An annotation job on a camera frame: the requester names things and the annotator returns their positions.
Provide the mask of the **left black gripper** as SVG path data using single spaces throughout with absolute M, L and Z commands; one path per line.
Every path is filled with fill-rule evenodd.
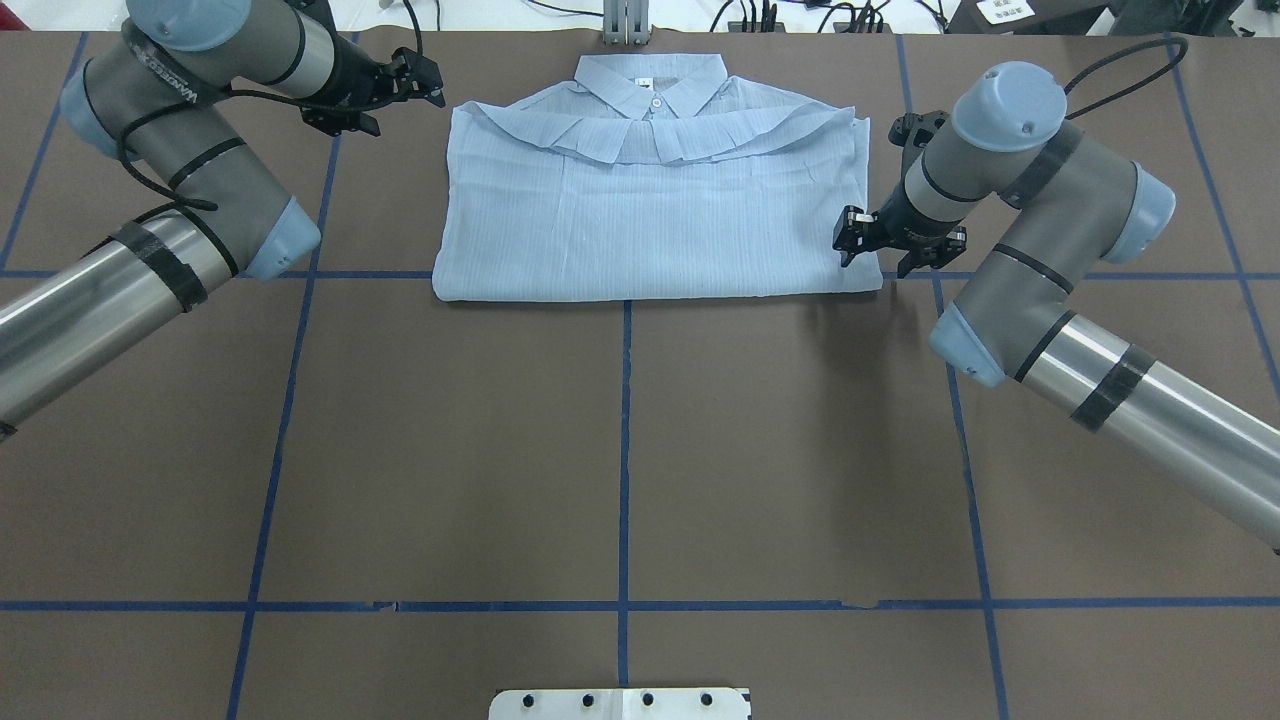
M 302 99 L 300 114 L 306 126 L 332 137 L 344 132 L 378 137 L 375 110 L 415 100 L 443 108 L 443 88 L 439 65 L 411 47 L 398 47 L 387 63 L 358 47 L 342 47 L 330 78 L 317 94 Z

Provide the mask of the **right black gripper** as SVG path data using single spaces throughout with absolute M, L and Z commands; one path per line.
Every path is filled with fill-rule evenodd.
M 896 266 L 896 277 L 902 279 L 916 269 L 942 269 L 964 255 L 966 228 L 955 225 L 945 234 L 895 231 L 887 220 L 881 219 L 879 213 L 846 205 L 833 228 L 833 250 L 840 252 L 841 268 L 849 266 L 865 252 L 878 252 L 882 249 L 904 252 Z

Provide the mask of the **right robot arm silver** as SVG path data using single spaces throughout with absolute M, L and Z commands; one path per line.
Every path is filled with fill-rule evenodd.
M 1129 263 L 1164 233 L 1175 193 L 1088 136 L 1068 91 L 1028 61 L 991 67 L 950 111 L 900 117 L 892 141 L 900 179 L 878 210 L 840 213 L 841 263 L 893 249 L 899 275 L 940 269 L 965 252 L 973 209 L 1000 199 L 1016 218 L 941 313 L 931 348 L 982 386 L 1020 383 L 1276 548 L 1277 429 L 1071 306 L 1096 265 Z

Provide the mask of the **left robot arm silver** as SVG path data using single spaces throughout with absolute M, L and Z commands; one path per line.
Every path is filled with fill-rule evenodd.
M 67 79 L 59 110 L 157 206 L 4 306 L 4 438 L 228 281 L 271 281 L 321 243 L 221 102 L 296 108 L 330 137 L 379 136 L 374 114 L 396 102 L 445 102 L 420 31 L 379 61 L 337 31 L 325 1 L 129 1 L 127 10 L 118 41 Z

